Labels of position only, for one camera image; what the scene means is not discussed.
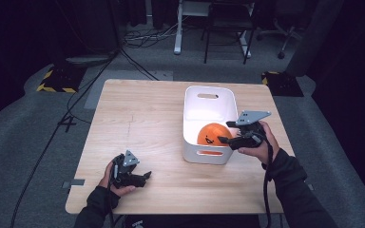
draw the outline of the white basket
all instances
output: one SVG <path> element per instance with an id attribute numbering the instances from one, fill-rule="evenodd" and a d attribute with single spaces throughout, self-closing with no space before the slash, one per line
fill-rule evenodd
<path id="1" fill-rule="evenodd" d="M 197 144 L 201 129 L 211 123 L 222 124 L 238 118 L 236 100 L 230 89 L 193 85 L 185 91 L 183 109 L 182 156 L 188 162 L 225 164 L 233 150 L 229 146 Z M 237 128 L 228 128 L 232 136 Z"/>

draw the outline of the desk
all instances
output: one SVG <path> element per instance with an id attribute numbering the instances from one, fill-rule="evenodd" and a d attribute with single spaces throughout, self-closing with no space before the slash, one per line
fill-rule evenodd
<path id="1" fill-rule="evenodd" d="M 208 7 L 210 1 L 189 1 L 189 0 L 179 0 L 179 10 L 177 15 L 177 34 L 176 43 L 174 45 L 174 54 L 182 53 L 182 42 L 183 42 L 183 16 L 207 16 Z M 245 32 L 240 38 L 240 44 L 242 52 L 245 54 L 247 50 L 247 42 L 245 40 Z M 248 51 L 247 58 L 251 57 L 251 52 Z"/>
<path id="2" fill-rule="evenodd" d="M 141 163 L 134 174 L 152 171 L 144 188 L 124 196 L 117 214 L 262 214 L 264 170 L 258 159 L 234 152 L 226 165 L 190 163 L 183 159 L 183 104 L 192 85 L 231 89 L 238 110 L 269 110 L 265 118 L 290 155 L 287 138 L 267 86 L 191 82 L 107 80 L 89 130 L 66 209 L 78 214 L 102 178 L 106 165 L 127 149 Z M 271 213 L 282 213 L 269 183 Z"/>

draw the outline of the orange ball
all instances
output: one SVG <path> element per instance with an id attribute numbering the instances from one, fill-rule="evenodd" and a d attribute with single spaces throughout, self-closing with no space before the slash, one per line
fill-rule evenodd
<path id="1" fill-rule="evenodd" d="M 221 143 L 218 136 L 233 138 L 229 129 L 219 123 L 210 123 L 204 126 L 198 134 L 198 144 L 212 146 L 228 146 L 227 143 Z"/>

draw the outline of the black sleeve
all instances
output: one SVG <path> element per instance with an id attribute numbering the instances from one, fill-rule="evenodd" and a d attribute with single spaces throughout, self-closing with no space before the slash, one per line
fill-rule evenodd
<path id="1" fill-rule="evenodd" d="M 118 205 L 120 197 L 111 194 L 111 206 L 114 209 Z M 87 206 L 82 209 L 75 221 L 75 228 L 100 228 L 106 220 L 106 215 L 110 212 L 109 197 L 106 188 L 97 186 L 87 198 Z"/>
<path id="2" fill-rule="evenodd" d="M 280 149 L 269 177 L 275 182 L 277 196 L 291 228 L 337 227 L 316 196 L 304 182 L 307 174 L 295 157 Z"/>

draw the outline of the handle cutout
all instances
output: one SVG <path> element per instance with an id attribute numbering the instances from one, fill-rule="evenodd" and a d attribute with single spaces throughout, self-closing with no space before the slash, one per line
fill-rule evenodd
<path id="1" fill-rule="evenodd" d="M 199 93 L 197 96 L 199 98 L 204 98 L 204 99 L 218 99 L 219 98 L 218 94 L 209 94 L 209 93 Z"/>
<path id="2" fill-rule="evenodd" d="M 199 150 L 197 151 L 198 155 L 206 155 L 206 156 L 222 156 L 222 152 L 218 151 L 207 151 L 207 150 Z"/>

